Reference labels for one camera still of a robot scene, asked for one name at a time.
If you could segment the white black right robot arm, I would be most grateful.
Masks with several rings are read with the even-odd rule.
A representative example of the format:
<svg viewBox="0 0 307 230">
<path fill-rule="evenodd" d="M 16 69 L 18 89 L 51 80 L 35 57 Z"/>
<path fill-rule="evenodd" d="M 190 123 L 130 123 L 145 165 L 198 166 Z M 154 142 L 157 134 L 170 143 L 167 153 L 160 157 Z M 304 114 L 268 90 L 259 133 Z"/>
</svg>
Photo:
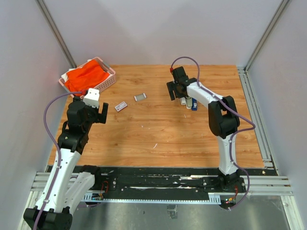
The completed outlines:
<svg viewBox="0 0 307 230">
<path fill-rule="evenodd" d="M 171 100 L 193 98 L 208 109 L 209 128 L 216 136 L 219 148 L 219 174 L 213 187 L 224 192 L 245 192 L 244 179 L 236 164 L 235 141 L 240 125 L 236 104 L 231 96 L 223 97 L 204 87 L 196 78 L 189 78 L 183 67 L 170 68 L 173 81 L 167 88 Z"/>
</svg>

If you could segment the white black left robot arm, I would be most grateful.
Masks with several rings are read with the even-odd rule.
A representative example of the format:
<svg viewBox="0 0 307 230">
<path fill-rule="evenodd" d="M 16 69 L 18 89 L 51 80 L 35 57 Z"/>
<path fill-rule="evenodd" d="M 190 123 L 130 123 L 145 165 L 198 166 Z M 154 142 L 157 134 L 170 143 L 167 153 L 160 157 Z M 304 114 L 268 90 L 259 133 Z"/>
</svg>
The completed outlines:
<svg viewBox="0 0 307 230">
<path fill-rule="evenodd" d="M 54 166 L 42 195 L 33 208 L 26 208 L 24 220 L 33 230 L 68 230 L 73 214 L 89 189 L 101 188 L 100 168 L 85 165 L 72 185 L 72 172 L 89 140 L 94 123 L 106 122 L 108 104 L 99 106 L 98 97 L 74 97 L 67 110 L 67 121 L 56 141 Z"/>
</svg>

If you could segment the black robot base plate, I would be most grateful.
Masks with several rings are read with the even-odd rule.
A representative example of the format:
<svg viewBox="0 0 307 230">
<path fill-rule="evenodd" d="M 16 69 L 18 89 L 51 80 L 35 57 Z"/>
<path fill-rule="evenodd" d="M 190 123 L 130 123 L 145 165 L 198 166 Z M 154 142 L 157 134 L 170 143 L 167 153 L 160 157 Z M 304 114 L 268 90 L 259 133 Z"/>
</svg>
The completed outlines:
<svg viewBox="0 0 307 230">
<path fill-rule="evenodd" d="M 250 178 L 244 179 L 245 192 L 226 192 L 213 187 L 217 169 L 146 168 L 146 167 L 93 167 L 75 166 L 73 173 L 93 171 L 98 181 L 91 188 L 103 198 L 117 199 L 170 199 L 202 200 L 210 193 L 245 194 L 250 188 Z"/>
</svg>

